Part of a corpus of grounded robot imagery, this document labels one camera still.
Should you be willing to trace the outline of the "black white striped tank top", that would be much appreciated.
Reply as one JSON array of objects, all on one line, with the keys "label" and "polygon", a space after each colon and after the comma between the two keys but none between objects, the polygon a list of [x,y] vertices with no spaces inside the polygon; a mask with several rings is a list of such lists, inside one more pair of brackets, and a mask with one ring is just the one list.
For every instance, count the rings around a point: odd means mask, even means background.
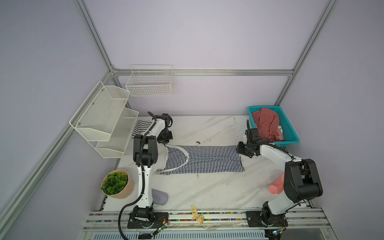
[{"label": "black white striped tank top", "polygon": [[143,135],[151,126],[151,121],[137,120],[132,133],[132,138],[134,138],[136,135]]}]

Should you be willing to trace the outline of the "navy striped tank top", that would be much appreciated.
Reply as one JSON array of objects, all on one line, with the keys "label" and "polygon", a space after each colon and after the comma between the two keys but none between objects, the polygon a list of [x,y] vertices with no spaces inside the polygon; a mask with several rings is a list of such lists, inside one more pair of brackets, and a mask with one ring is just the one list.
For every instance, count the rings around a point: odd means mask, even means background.
[{"label": "navy striped tank top", "polygon": [[240,173],[236,146],[167,146],[166,163],[157,175]]}]

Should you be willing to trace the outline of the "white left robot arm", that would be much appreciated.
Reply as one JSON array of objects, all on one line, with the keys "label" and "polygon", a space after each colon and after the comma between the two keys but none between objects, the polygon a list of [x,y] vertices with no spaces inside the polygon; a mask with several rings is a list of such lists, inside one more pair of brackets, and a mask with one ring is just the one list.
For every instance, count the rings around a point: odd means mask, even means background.
[{"label": "white left robot arm", "polygon": [[153,196],[151,187],[151,172],[153,165],[157,163],[159,157],[158,145],[167,145],[173,139],[169,128],[173,124],[173,119],[169,114],[154,115],[150,126],[140,134],[134,136],[133,160],[138,167],[139,177],[139,200],[137,206],[139,210],[153,210]]}]

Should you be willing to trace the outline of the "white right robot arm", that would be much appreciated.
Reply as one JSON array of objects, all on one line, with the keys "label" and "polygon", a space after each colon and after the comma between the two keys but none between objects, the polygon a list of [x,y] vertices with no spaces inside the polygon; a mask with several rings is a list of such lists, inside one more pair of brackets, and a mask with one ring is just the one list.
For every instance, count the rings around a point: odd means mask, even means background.
[{"label": "white right robot arm", "polygon": [[310,201],[323,194],[315,161],[291,155],[287,150],[263,140],[256,128],[245,131],[246,142],[239,142],[237,152],[252,158],[262,156],[284,170],[283,192],[263,204],[264,219],[285,214],[301,201]]}]

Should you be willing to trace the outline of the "red tank top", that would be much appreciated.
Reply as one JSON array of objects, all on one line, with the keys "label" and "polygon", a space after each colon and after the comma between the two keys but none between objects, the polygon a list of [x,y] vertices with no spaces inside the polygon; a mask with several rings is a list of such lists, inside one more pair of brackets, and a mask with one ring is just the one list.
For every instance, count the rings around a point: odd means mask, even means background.
[{"label": "red tank top", "polygon": [[276,142],[276,129],[280,125],[280,119],[276,112],[271,109],[262,108],[251,114],[254,123],[259,131],[259,135],[263,140]]}]

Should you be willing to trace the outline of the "red white striped garment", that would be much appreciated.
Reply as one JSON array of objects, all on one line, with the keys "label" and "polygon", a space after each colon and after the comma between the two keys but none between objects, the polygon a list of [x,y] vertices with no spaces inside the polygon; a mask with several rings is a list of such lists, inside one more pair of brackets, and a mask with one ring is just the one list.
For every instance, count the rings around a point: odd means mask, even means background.
[{"label": "red white striped garment", "polygon": [[275,138],[276,138],[276,141],[277,142],[281,142],[284,140],[284,134],[283,134],[283,130],[282,130],[282,126],[278,126],[278,128],[276,129],[276,135],[275,135]]}]

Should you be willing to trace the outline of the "teal plastic basket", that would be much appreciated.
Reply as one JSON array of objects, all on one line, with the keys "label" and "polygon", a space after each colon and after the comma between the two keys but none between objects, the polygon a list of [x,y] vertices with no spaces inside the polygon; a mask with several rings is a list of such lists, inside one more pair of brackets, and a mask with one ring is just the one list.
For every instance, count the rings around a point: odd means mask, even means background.
[{"label": "teal plastic basket", "polygon": [[252,106],[252,107],[248,107],[248,112],[249,112],[249,116],[250,116],[249,121],[250,121],[251,128],[257,128],[251,114],[255,111],[260,111],[262,108],[271,109],[274,112],[276,112],[279,116],[280,126],[282,126],[282,130],[283,130],[283,134],[284,134],[284,140],[281,142],[273,142],[275,145],[277,145],[279,147],[285,147],[287,145],[296,144],[299,142],[299,137],[296,134],[294,128],[292,127],[291,123],[289,122],[289,120],[288,120],[287,116],[285,115],[284,111],[282,110],[282,108],[280,108],[278,106]]}]

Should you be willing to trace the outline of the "grey felt pouch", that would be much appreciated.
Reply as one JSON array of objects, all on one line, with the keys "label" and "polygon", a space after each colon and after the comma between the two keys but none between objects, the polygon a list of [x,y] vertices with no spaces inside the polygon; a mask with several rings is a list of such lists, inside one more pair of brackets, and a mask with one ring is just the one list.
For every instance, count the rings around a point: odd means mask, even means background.
[{"label": "grey felt pouch", "polygon": [[169,196],[167,193],[152,189],[152,197],[153,197],[153,202],[155,205],[160,205],[164,206],[169,199]]}]

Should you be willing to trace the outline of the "white mesh two-tier shelf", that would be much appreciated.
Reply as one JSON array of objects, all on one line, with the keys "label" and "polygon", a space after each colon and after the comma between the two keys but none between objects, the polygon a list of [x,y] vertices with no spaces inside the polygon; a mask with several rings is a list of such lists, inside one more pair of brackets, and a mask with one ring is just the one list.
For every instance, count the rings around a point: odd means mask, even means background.
[{"label": "white mesh two-tier shelf", "polygon": [[132,138],[139,112],[128,107],[130,92],[98,82],[69,121],[104,159],[120,159]]}]

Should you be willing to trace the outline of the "potted green plant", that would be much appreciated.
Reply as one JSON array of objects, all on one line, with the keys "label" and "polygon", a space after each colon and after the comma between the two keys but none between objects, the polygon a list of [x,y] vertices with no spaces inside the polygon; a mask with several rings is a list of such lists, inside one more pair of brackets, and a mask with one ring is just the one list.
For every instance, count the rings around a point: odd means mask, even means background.
[{"label": "potted green plant", "polygon": [[125,170],[110,172],[102,181],[101,191],[107,197],[125,199],[132,194],[134,183]]}]

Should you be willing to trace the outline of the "yellow banana toy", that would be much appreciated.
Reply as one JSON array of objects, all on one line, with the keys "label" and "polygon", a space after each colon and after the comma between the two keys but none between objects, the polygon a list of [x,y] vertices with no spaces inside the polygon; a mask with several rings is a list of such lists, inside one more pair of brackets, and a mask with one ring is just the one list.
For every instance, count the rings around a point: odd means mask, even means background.
[{"label": "yellow banana toy", "polygon": [[190,212],[192,213],[192,219],[196,220],[198,224],[202,225],[204,223],[205,217],[198,213],[197,208],[194,205],[191,205]]}]

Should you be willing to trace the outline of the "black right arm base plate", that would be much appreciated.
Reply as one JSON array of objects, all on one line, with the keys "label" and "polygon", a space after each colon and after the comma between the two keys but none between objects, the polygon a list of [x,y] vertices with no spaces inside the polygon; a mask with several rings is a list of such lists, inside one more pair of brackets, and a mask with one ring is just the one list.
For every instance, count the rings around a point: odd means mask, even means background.
[{"label": "black right arm base plate", "polygon": [[249,227],[287,227],[288,222],[285,214],[273,215],[268,208],[262,208],[260,211],[247,211],[246,219]]}]

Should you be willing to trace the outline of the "aluminium frame rail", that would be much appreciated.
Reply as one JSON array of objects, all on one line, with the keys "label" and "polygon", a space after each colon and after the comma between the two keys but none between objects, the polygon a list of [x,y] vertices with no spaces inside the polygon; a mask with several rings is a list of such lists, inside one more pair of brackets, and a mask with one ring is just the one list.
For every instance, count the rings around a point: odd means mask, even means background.
[{"label": "aluminium frame rail", "polygon": [[175,69],[175,70],[131,70],[131,69],[117,69],[114,70],[117,76],[129,76],[131,73],[144,73],[144,74],[174,74],[174,76],[291,76],[294,70],[278,70],[278,69],[266,69],[266,70],[197,70],[197,69]]}]

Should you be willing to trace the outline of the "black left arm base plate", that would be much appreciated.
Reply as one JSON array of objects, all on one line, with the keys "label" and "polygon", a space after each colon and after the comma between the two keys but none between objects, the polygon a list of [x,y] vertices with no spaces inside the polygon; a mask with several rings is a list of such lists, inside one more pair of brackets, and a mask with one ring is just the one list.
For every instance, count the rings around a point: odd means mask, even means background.
[{"label": "black left arm base plate", "polygon": [[157,229],[168,222],[169,213],[154,212],[153,210],[145,210],[139,208],[137,211],[130,213],[127,223],[128,229]]}]

